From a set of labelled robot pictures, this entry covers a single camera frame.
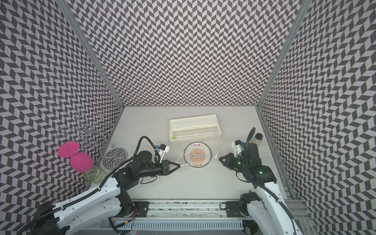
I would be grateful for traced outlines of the round patterned ceramic plate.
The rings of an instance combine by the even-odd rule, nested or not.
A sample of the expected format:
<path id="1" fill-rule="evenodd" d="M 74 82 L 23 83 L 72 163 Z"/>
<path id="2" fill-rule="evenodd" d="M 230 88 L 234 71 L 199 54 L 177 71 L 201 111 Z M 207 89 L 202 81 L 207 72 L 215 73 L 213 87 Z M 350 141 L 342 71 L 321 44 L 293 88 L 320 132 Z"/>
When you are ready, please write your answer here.
<path id="1" fill-rule="evenodd" d="M 184 151 L 184 159 L 186 163 L 194 168 L 205 167 L 210 162 L 211 158 L 211 149 L 203 142 L 191 143 Z"/>

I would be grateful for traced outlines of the clear plastic wrap sheet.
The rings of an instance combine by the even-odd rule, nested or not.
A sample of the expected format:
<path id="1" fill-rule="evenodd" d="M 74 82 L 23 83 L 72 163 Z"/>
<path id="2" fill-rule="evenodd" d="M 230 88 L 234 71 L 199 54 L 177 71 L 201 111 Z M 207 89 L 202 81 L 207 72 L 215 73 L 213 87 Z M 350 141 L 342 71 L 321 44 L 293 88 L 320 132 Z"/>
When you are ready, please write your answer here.
<path id="1" fill-rule="evenodd" d="M 218 158 L 221 151 L 221 147 L 218 147 L 216 142 L 213 141 L 183 143 L 179 146 L 175 163 L 182 167 L 205 168 Z"/>

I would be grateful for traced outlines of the white plastic wrap dispenser box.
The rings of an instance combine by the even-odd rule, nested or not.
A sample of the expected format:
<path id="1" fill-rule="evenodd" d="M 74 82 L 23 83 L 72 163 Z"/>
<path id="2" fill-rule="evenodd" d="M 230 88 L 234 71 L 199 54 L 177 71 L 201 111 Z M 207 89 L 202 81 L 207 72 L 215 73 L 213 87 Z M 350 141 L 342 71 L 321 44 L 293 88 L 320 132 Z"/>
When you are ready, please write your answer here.
<path id="1" fill-rule="evenodd" d="M 169 139 L 172 142 L 198 141 L 222 136 L 217 115 L 171 119 Z"/>

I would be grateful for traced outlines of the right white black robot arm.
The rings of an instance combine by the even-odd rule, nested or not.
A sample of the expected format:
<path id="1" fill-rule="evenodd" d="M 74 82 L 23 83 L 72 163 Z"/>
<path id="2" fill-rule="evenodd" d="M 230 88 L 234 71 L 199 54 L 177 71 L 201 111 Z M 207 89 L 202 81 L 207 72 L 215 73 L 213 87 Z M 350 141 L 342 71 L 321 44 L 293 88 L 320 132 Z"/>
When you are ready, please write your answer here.
<path id="1" fill-rule="evenodd" d="M 262 164 L 258 146 L 235 141 L 232 147 L 233 153 L 220 157 L 219 161 L 236 174 L 241 173 L 244 179 L 240 181 L 254 187 L 240 196 L 242 215 L 252 218 L 264 235 L 301 235 L 303 232 L 281 195 L 277 178 L 270 167 Z"/>

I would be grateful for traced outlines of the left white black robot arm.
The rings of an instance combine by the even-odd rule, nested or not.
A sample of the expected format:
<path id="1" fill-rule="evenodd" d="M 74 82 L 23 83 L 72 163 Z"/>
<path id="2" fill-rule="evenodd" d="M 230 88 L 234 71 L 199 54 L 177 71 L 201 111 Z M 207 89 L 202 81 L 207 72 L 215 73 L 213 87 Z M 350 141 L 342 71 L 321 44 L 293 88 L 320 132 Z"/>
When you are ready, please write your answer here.
<path id="1" fill-rule="evenodd" d="M 159 155 L 152 158 L 150 152 L 141 151 L 120 163 L 95 188 L 54 205 L 42 204 L 17 233 L 72 235 L 106 218 L 135 216 L 137 207 L 128 190 L 137 186 L 141 178 L 167 176 L 180 168 L 177 163 L 158 158 Z"/>

